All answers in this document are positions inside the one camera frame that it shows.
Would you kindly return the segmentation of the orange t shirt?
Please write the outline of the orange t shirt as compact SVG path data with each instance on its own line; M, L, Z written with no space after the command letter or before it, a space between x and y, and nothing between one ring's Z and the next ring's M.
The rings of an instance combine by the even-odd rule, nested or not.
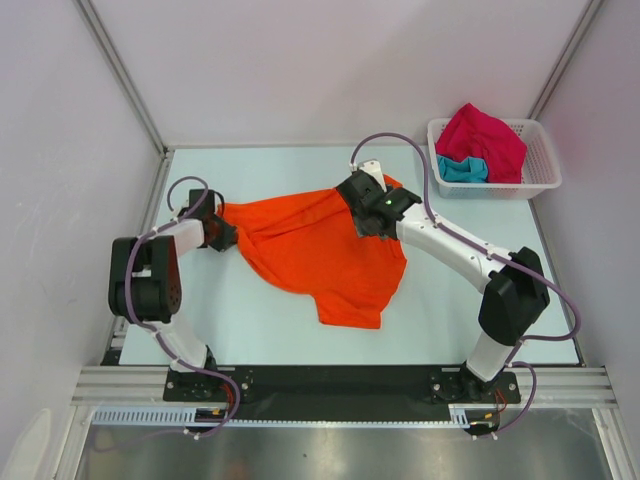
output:
M229 203L221 212L250 267L281 290L311 296L320 323L380 328L407 259L394 240L359 237L337 190Z

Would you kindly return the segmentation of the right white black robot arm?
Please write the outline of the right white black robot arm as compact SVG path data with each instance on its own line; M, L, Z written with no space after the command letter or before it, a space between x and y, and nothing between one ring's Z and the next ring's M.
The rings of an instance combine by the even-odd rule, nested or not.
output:
M427 202L403 187L362 169L336 190L360 236L393 239L415 247L465 278L482 295L481 334L461 368L461 388L473 401L497 389L497 377L518 341L550 303L540 258L523 247L496 248L427 209Z

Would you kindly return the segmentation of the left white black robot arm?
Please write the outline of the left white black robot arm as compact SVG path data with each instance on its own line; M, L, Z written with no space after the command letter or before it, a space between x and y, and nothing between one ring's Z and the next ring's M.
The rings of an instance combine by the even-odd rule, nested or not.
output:
M169 359L163 399L168 402L235 399L233 381L220 373L210 347L179 316L179 260L197 249L223 252L237 243L224 219L222 194L193 189L188 203L167 224L139 237L113 241L108 305L111 312L148 333Z

